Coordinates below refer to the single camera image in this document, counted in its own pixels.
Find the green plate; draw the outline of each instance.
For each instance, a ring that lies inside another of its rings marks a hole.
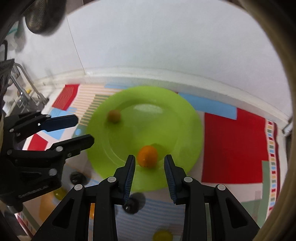
[[[121,111],[121,121],[107,121],[110,110]],[[146,145],[158,151],[157,166],[136,165],[132,191],[152,191],[167,186],[163,159],[171,154],[187,173],[196,163],[203,143],[201,120],[194,108],[173,91],[151,86],[123,90],[106,99],[93,113],[87,133],[94,145],[88,158],[102,178],[124,166],[128,155],[137,156]]]

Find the white wall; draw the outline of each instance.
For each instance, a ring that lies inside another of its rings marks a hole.
[[[57,31],[50,36],[29,31],[24,19],[19,25],[19,37],[13,38],[15,46],[9,45],[8,58],[15,58],[32,80],[64,72],[81,70],[83,67],[76,52],[67,18],[64,18]]]
[[[245,11],[225,1],[95,1],[68,15],[52,36],[26,35],[30,46],[16,60],[33,79],[71,70],[167,69],[220,81],[292,114],[287,80],[268,38]]]

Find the small brown ball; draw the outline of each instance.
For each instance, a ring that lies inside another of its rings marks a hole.
[[[108,113],[107,120],[112,123],[118,123],[121,120],[121,113],[119,110],[111,110]]]

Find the orange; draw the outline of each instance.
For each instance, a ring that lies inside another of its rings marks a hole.
[[[142,147],[138,152],[137,162],[141,167],[155,167],[157,164],[157,150],[153,146]]]
[[[121,119],[121,113],[119,110],[111,110],[108,113],[107,119],[109,122],[118,123]]]

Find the yellow ball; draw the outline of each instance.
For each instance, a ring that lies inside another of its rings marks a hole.
[[[66,190],[63,189],[63,188],[59,188],[57,190],[54,190],[53,191],[54,193],[54,196],[59,200],[61,201],[67,194]]]
[[[153,241],[172,241],[173,235],[168,230],[159,230],[153,235]]]

